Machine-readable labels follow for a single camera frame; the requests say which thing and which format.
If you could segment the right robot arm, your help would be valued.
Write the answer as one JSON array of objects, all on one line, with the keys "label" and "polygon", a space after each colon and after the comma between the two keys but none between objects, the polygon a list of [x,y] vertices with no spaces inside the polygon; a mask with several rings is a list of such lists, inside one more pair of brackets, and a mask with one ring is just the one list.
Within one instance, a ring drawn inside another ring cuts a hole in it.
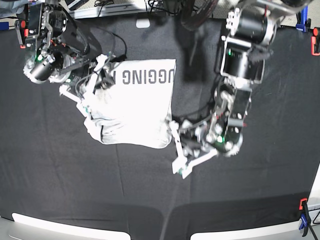
[{"label": "right robot arm", "polygon": [[127,58],[116,55],[120,36],[75,20],[58,0],[30,0],[14,27],[25,49],[24,75],[36,84],[64,84],[76,95],[92,76],[94,89],[114,85],[111,70]]}]

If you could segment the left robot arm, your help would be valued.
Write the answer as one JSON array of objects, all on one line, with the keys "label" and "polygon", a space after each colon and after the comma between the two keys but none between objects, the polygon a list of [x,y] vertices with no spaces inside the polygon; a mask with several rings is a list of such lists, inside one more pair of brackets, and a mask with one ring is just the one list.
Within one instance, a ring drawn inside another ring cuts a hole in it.
[{"label": "left robot arm", "polygon": [[178,161],[239,152],[253,86],[263,80],[277,29],[285,17],[301,13],[308,5],[307,0],[241,0],[229,10],[221,36],[214,107],[197,123],[172,121],[169,125]]}]

